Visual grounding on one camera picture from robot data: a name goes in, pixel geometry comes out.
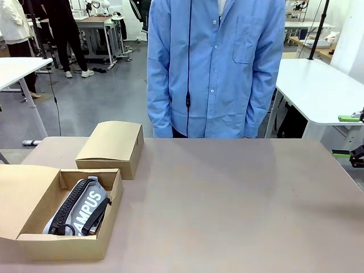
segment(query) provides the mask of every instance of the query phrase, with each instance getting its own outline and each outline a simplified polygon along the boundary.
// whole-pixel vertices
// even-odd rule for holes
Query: button-up shirt
[[[283,0],[153,0],[148,27],[148,114],[155,137],[254,138],[283,52]],[[191,106],[186,107],[187,81]]]

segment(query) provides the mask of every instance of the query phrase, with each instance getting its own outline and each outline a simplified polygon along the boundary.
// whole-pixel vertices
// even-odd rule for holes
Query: white jacket
[[[0,0],[0,31],[10,43],[34,36],[18,0]]]

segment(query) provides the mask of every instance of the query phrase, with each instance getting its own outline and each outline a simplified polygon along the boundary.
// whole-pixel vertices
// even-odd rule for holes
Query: white pillar
[[[364,84],[363,10],[363,0],[351,0],[331,65]]]

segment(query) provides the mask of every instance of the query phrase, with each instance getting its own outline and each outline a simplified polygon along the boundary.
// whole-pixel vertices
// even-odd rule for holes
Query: person in white jacket
[[[18,0],[0,0],[0,31],[11,57],[31,57],[28,39],[34,36],[22,5]],[[31,73],[25,82],[33,98],[39,98],[35,89],[36,76]]]

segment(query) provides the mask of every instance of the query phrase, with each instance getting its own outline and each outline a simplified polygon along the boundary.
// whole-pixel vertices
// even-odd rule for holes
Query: white sneaker
[[[90,77],[90,76],[92,76],[94,74],[95,74],[95,72],[88,69],[87,71],[82,71],[81,77],[82,78],[87,78],[87,77]]]
[[[70,71],[66,71],[66,72],[64,73],[64,75],[66,76],[66,78],[72,78],[72,74],[71,74],[71,72],[70,72]]]

